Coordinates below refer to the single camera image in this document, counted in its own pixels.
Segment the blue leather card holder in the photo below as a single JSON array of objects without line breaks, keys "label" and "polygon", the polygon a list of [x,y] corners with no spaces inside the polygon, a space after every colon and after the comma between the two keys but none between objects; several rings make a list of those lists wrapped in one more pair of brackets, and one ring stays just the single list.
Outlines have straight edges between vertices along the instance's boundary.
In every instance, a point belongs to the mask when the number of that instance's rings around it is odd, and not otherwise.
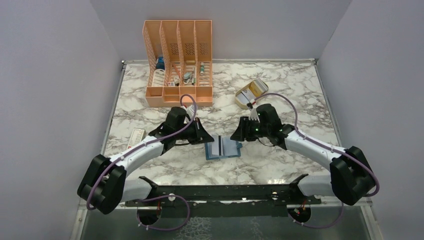
[{"label": "blue leather card holder", "polygon": [[204,144],[205,159],[207,161],[228,158],[238,158],[241,156],[242,143],[231,140],[229,136],[212,135],[213,142]]}]

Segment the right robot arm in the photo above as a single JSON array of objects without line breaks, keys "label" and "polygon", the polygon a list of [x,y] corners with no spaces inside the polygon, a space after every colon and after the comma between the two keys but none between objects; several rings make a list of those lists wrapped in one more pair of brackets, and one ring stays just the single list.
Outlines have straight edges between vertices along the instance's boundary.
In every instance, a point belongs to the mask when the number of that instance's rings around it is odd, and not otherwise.
[{"label": "right robot arm", "polygon": [[298,153],[320,164],[328,174],[306,175],[294,181],[289,199],[300,204],[309,196],[330,196],[353,206],[377,186],[371,168],[361,149],[332,147],[306,136],[294,125],[283,124],[269,103],[256,108],[257,118],[242,116],[230,139],[254,142],[267,138],[274,146]]}]

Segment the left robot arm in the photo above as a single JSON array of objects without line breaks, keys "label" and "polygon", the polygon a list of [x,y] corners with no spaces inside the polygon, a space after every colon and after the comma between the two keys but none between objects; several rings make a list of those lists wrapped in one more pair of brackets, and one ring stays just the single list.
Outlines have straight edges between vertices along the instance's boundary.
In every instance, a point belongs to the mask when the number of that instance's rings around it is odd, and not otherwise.
[{"label": "left robot arm", "polygon": [[160,157],[179,140],[190,145],[211,143],[214,138],[205,130],[196,114],[196,106],[172,107],[165,121],[148,133],[140,143],[106,157],[95,156],[77,189],[88,210],[112,212],[123,201],[127,176],[146,162]]}]

